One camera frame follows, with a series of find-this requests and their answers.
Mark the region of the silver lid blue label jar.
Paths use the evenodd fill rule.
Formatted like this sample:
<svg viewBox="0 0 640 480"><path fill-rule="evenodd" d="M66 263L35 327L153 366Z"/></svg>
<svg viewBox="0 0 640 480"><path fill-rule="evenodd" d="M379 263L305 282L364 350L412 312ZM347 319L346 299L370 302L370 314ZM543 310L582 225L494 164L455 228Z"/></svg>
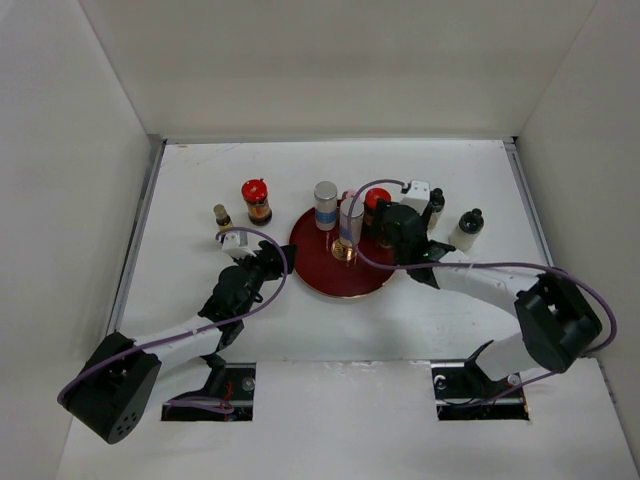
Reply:
<svg viewBox="0 0 640 480"><path fill-rule="evenodd" d="M314 187L314 217L321 231L330 231L336 225L337 187L333 182L321 181Z"/></svg>

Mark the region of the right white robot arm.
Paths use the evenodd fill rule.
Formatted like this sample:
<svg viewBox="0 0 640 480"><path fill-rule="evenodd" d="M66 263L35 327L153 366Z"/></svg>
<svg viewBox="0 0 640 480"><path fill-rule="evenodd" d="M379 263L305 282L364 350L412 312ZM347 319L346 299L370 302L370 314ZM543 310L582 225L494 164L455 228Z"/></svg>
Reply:
<svg viewBox="0 0 640 480"><path fill-rule="evenodd" d="M475 395L487 395L504 378L526 370L566 372L602 331L600 319L562 271L531 275L470 265L455 247L430 240L426 217L398 202L379 199L372 228L414 281L480 300L517 320L518 333L483 344L465 360L464 384Z"/></svg>

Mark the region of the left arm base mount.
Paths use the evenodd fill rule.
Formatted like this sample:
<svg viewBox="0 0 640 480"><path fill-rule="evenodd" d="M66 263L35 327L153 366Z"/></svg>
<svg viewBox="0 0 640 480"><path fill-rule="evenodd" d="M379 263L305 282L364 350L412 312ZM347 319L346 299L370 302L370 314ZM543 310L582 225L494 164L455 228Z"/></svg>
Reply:
<svg viewBox="0 0 640 480"><path fill-rule="evenodd" d="M257 365L204 357L209 375L199 389L162 405L163 422L250 422L253 420Z"/></svg>

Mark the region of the black cap brown spice bottle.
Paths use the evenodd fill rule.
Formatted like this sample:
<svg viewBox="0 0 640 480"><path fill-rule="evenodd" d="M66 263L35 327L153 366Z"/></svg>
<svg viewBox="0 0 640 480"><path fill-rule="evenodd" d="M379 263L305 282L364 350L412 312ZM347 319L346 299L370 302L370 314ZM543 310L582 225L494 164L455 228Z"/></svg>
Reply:
<svg viewBox="0 0 640 480"><path fill-rule="evenodd" d="M391 244L390 244L390 243L387 241L387 239L386 239L386 238L384 238L383 236L380 236L380 237L377 239L377 245L378 245L380 248L384 248L384 249L391 249L391 248L392 248Z"/></svg>

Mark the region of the white lid spice jar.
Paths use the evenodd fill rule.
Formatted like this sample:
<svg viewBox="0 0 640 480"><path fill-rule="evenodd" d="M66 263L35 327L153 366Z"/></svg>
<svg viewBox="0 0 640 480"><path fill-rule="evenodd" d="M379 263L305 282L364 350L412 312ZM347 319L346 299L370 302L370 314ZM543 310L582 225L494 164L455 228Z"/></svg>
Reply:
<svg viewBox="0 0 640 480"><path fill-rule="evenodd" d="M353 247L359 243L363 218L364 204L361 200L350 197L341 201L339 237L343 245Z"/></svg>

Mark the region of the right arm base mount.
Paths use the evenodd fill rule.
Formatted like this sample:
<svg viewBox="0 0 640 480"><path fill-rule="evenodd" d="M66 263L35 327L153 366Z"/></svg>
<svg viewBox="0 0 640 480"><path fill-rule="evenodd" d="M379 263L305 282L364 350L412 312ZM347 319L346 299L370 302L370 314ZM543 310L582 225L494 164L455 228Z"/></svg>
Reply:
<svg viewBox="0 0 640 480"><path fill-rule="evenodd" d="M461 362L432 363L436 414L440 421L529 420L519 373L492 381Z"/></svg>

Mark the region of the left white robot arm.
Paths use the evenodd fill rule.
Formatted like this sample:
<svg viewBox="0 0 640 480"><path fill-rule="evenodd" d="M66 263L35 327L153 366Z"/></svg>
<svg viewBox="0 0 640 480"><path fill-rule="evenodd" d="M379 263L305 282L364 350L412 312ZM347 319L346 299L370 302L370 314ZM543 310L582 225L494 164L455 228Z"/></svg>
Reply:
<svg viewBox="0 0 640 480"><path fill-rule="evenodd" d="M284 283L293 272L295 244L268 240L223 269L211 296L191 319L138 339L120 332L106 336L57 402L108 444L126 438L137 426L158 377L197 357L213 357L231 345L244 319L275 300L262 286Z"/></svg>

